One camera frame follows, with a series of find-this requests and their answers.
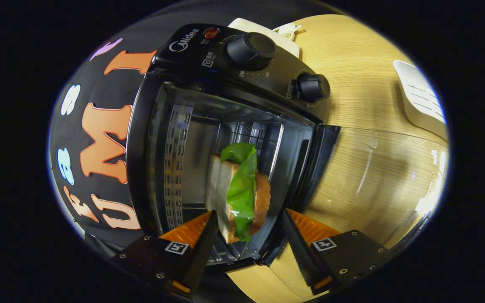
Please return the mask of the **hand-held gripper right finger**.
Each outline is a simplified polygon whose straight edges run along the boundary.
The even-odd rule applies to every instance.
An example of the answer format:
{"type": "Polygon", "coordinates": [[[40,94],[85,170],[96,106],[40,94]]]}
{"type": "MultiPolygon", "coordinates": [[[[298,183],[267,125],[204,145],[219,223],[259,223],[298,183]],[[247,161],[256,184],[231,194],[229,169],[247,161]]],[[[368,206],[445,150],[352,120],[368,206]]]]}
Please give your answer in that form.
{"type": "Polygon", "coordinates": [[[336,293],[383,266],[391,252],[359,230],[339,232],[284,209],[283,230],[313,295],[336,293]]]}

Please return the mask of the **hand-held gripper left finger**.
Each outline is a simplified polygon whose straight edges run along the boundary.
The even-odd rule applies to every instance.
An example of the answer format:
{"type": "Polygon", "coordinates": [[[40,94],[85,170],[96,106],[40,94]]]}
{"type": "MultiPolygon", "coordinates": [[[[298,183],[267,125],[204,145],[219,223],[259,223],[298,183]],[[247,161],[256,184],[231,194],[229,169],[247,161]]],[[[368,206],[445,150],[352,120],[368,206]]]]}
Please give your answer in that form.
{"type": "Polygon", "coordinates": [[[112,263],[156,291],[191,299],[217,232],[217,213],[208,211],[160,237],[146,235],[135,240],[112,263]]]}

